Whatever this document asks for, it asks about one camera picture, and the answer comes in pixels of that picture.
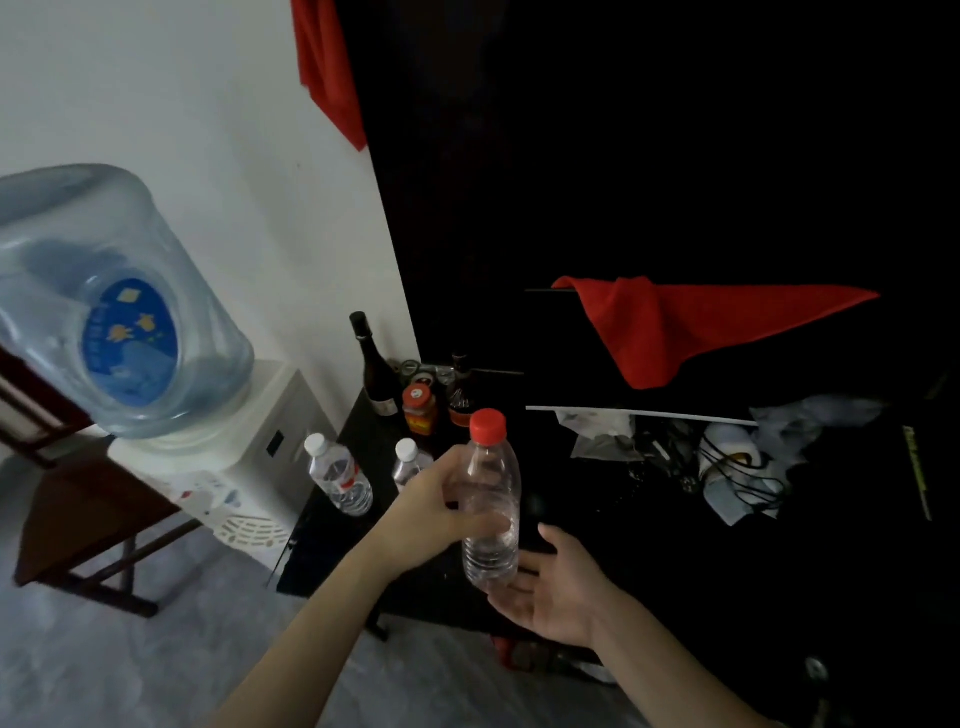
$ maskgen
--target white bottle cap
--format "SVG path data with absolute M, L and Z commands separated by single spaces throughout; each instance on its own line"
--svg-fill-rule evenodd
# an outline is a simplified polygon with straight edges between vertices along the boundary
M 412 463 L 416 460 L 418 452 L 417 443 L 409 437 L 400 440 L 400 442 L 396 444 L 396 456 L 405 463 Z
M 310 457 L 320 457 L 328 447 L 329 443 L 320 432 L 313 433 L 303 441 L 303 449 L 307 451 Z

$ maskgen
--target black bottle cap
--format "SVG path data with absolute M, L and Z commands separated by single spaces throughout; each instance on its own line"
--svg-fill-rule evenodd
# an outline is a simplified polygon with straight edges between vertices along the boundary
M 373 336 L 373 332 L 370 331 L 370 324 L 367 323 L 367 314 L 363 311 L 351 313 L 350 323 L 353 325 L 353 333 L 357 335 L 358 339 Z

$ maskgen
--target blue label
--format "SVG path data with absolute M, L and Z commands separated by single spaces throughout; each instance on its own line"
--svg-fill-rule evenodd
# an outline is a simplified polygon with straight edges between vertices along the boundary
M 177 371 L 177 330 L 166 303 L 140 279 L 108 288 L 90 312 L 81 341 L 94 383 L 129 407 L 156 401 Z

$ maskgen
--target red cloth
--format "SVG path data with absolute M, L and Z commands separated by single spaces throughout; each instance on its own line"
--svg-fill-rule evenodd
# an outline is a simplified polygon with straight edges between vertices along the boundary
M 337 7 L 333 0 L 291 0 L 291 6 L 300 83 L 359 152 L 367 135 Z
M 842 285 L 655 285 L 648 278 L 557 280 L 576 288 L 620 374 L 662 387 L 698 353 L 747 344 L 878 298 Z

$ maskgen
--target hand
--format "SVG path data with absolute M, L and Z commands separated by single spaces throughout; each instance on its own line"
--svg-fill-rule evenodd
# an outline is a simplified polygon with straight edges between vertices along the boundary
M 468 449 L 451 448 L 433 466 L 407 483 L 394 504 L 364 539 L 393 581 L 464 539 L 504 533 L 510 519 L 497 513 L 469 515 L 446 507 L 456 500 L 454 480 L 466 466 Z
M 547 640 L 590 647 L 601 601 L 615 589 L 579 541 L 552 525 L 540 535 L 557 554 L 520 552 L 520 571 L 509 587 L 489 596 L 493 608 Z

